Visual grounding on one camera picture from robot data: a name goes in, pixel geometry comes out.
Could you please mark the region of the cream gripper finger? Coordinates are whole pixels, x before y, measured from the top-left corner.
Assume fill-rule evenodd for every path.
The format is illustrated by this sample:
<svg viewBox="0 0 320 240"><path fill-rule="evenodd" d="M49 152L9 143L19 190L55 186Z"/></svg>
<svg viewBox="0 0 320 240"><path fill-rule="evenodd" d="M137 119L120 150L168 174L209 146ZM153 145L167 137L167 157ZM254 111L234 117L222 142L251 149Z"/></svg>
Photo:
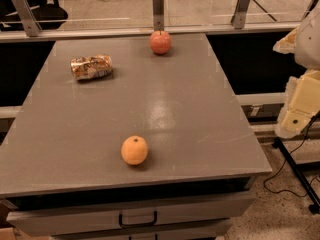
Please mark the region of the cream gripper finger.
<svg viewBox="0 0 320 240"><path fill-rule="evenodd" d="M290 77L275 126L276 135L285 139L299 135L319 112L320 71L309 69L299 78Z"/></svg>
<svg viewBox="0 0 320 240"><path fill-rule="evenodd" d="M290 31L285 37L275 43L273 50L281 54L294 53L297 32L297 28Z"/></svg>

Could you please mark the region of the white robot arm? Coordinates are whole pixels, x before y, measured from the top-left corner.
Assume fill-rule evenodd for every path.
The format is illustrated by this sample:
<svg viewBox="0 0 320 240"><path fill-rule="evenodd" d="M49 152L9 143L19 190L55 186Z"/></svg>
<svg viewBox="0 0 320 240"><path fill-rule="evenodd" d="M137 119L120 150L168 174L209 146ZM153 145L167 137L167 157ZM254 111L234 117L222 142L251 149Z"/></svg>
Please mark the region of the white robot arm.
<svg viewBox="0 0 320 240"><path fill-rule="evenodd" d="M300 77L289 78L275 127L278 137L289 139L299 135L320 112L320 10L313 9L273 50L292 53L295 62L306 69Z"/></svg>

